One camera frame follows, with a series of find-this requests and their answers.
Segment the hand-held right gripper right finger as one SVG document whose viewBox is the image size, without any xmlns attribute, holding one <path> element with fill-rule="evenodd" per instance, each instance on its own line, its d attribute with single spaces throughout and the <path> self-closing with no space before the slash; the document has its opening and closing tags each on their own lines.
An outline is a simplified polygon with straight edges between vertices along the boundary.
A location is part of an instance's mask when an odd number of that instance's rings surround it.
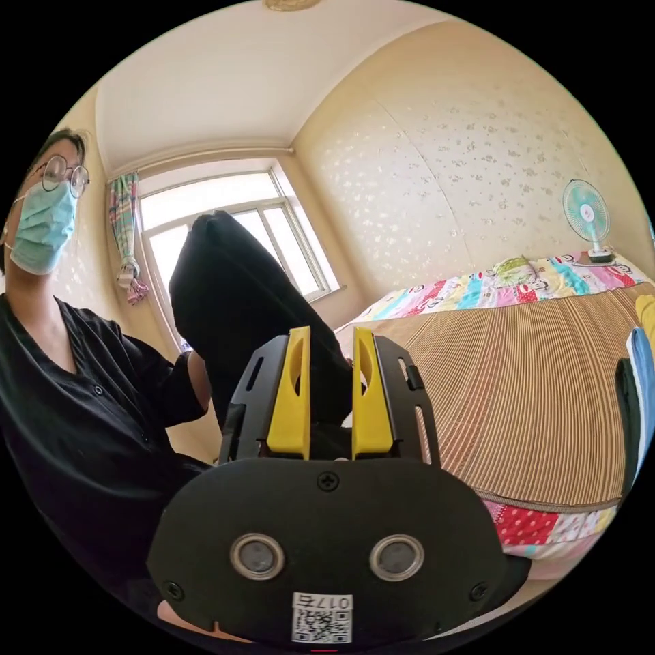
<svg viewBox="0 0 655 655">
<path fill-rule="evenodd" d="M 373 333 L 353 333 L 352 459 L 386 456 L 394 443 Z"/>
</svg>

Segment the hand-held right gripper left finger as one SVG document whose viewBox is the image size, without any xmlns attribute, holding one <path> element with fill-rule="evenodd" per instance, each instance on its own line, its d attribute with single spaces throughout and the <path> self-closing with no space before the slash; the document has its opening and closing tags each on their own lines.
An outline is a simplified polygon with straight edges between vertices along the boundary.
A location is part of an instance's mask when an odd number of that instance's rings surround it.
<svg viewBox="0 0 655 655">
<path fill-rule="evenodd" d="M 274 455 L 310 456 L 310 328 L 289 332 L 267 447 Z"/>
</svg>

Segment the person's right hand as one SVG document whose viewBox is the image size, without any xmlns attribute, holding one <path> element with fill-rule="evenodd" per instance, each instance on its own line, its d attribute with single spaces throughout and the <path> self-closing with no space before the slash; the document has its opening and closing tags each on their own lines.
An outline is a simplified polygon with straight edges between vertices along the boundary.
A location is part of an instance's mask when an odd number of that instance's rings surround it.
<svg viewBox="0 0 655 655">
<path fill-rule="evenodd" d="M 199 633 L 201 635 L 210 636 L 210 637 L 219 637 L 219 632 L 216 629 L 213 630 L 203 630 L 197 626 L 181 619 L 172 609 L 167 601 L 162 601 L 159 603 L 156 609 L 157 618 L 163 622 L 169 623 L 177 628 L 181 628 L 187 631 L 192 631 Z"/>
</svg>

